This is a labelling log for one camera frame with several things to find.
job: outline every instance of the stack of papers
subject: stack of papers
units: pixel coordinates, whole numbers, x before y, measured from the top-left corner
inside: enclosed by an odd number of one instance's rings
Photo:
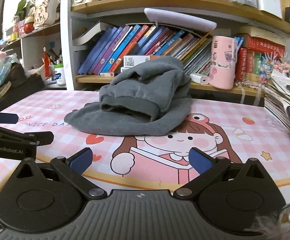
[[[290,91],[286,88],[290,85],[290,78],[277,70],[271,75],[272,84],[265,88],[265,108],[273,114],[289,131],[290,120],[287,107],[290,106]]]

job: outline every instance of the desk mat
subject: desk mat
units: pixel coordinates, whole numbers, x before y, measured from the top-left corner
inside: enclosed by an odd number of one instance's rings
[[[37,92],[5,109],[18,114],[19,122],[2,126],[19,132],[52,131],[54,142],[38,147],[37,159],[43,162],[90,147],[93,164],[84,176],[116,185],[174,191],[198,176],[188,163],[191,147],[237,163],[258,158],[278,186],[290,184],[290,135],[262,107],[193,99],[186,120],[160,137],[88,134],[64,123],[67,113],[98,98],[91,91]],[[0,159],[0,188],[17,164]]]

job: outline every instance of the pink tumbler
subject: pink tumbler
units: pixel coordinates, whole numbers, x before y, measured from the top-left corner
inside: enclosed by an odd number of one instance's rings
[[[220,89],[232,89],[237,61],[237,40],[214,36],[211,46],[209,84]]]

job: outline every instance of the white charger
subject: white charger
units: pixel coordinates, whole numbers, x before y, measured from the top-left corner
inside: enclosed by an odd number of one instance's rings
[[[190,74],[190,78],[192,79],[193,82],[200,85],[207,85],[209,83],[209,77],[201,74],[197,73]]]

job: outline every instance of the hand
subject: hand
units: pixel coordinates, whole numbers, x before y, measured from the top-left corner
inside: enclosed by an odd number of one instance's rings
[[[131,153],[120,153],[116,155],[110,163],[112,171],[121,175],[129,173],[135,164],[134,158],[135,156]]]

